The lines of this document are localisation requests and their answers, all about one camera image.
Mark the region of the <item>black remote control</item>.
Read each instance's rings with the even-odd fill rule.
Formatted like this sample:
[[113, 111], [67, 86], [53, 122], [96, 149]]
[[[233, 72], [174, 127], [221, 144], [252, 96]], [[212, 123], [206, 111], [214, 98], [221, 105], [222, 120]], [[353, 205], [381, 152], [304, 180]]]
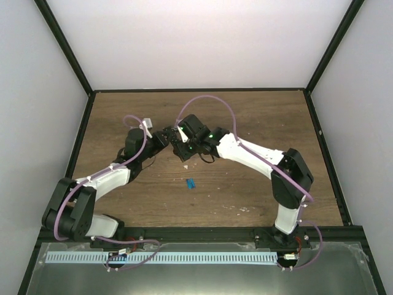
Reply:
[[173, 147], [173, 154], [179, 157], [179, 150], [181, 148], [189, 148], [186, 143], [183, 143], [179, 138], [171, 138], [171, 144]]

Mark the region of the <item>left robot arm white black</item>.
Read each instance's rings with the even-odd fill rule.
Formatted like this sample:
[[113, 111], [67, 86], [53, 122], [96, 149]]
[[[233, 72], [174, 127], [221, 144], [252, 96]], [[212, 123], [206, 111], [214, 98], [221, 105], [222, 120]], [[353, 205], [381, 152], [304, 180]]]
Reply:
[[114, 189], [131, 183], [143, 162], [164, 150], [175, 135], [172, 127], [149, 133], [144, 127], [131, 129], [115, 160], [103, 170], [79, 179], [62, 178], [57, 183], [42, 217], [42, 226], [57, 240], [79, 242], [85, 237], [103, 237], [111, 248], [125, 242], [120, 220], [94, 214], [95, 203]]

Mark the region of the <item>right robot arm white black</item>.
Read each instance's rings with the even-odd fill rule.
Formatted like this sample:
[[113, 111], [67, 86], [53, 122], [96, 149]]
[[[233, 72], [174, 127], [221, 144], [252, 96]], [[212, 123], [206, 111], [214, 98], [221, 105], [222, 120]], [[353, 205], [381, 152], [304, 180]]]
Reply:
[[271, 181], [278, 212], [272, 228], [274, 243], [288, 247], [295, 240], [300, 208], [310, 198], [314, 177], [302, 155], [295, 149], [280, 151], [238, 138], [233, 132], [217, 127], [211, 131], [196, 115], [177, 120], [180, 135], [174, 152], [183, 160], [194, 154], [210, 155], [212, 160], [225, 159], [249, 167]]

